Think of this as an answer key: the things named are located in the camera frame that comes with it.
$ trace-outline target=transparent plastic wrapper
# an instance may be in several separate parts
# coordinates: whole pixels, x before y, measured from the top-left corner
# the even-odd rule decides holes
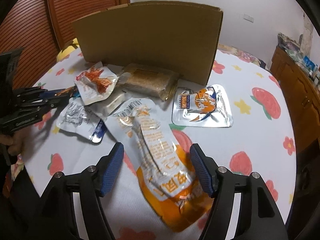
[[[84,104],[107,99],[113,92],[119,77],[98,62],[90,69],[75,77],[75,84]]]
[[[190,159],[151,99],[126,101],[106,126],[124,144],[144,197],[173,231],[184,230],[211,208]]]
[[[233,118],[226,91],[217,84],[196,93],[188,88],[177,88],[172,122],[182,126],[232,126]]]
[[[115,88],[115,90],[107,99],[93,103],[87,107],[91,109],[104,122],[106,122],[107,117],[124,101],[126,101],[126,92],[122,91],[119,88]]]
[[[163,101],[170,99],[176,90],[179,74],[162,68],[129,64],[123,73],[131,76],[122,86],[133,92],[160,98]]]
[[[81,98],[70,98],[69,104],[58,116],[56,125],[94,143],[99,143],[107,130],[103,120],[84,106]]]

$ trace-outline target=light switch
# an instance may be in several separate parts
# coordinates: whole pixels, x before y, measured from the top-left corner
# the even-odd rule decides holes
[[[253,17],[251,17],[251,16],[249,16],[249,15],[247,15],[247,14],[244,14],[243,15],[243,18],[245,19],[245,20],[247,20],[247,21],[249,21],[249,22],[254,22],[254,18]]]

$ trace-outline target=cardboard box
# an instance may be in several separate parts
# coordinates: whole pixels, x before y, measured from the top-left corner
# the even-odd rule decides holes
[[[152,65],[206,85],[222,17],[209,5],[147,1],[96,12],[72,25],[86,61]]]

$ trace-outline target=silver bolt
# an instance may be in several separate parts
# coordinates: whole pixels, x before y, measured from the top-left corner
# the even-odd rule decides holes
[[[218,171],[220,171],[221,173],[226,173],[227,172],[227,168],[226,167],[223,167],[223,166],[220,166],[218,168]]]
[[[89,172],[93,172],[93,171],[95,171],[96,170],[96,166],[94,166],[94,165],[91,165],[91,166],[89,166],[88,168],[87,168],[87,171],[89,171]]]
[[[62,171],[57,171],[57,172],[54,174],[54,177],[55,177],[55,178],[60,178],[62,175],[63,175]]]
[[[253,172],[252,177],[254,177],[255,179],[258,179],[258,178],[260,178],[260,174],[257,172]]]

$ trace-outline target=blue gripper pad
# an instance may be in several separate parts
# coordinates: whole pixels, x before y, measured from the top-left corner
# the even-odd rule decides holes
[[[194,145],[190,147],[190,159],[195,168],[202,190],[207,193],[209,197],[212,197],[215,192],[212,187],[212,176],[209,174]]]
[[[109,161],[109,164],[103,173],[102,177],[102,185],[101,185],[101,195],[105,196],[108,192],[111,191],[113,184],[116,180],[116,176],[118,174],[118,171],[121,167],[122,160],[124,157],[124,146],[122,143],[118,143],[118,145],[115,145],[111,152],[109,153],[111,157],[111,160]]]

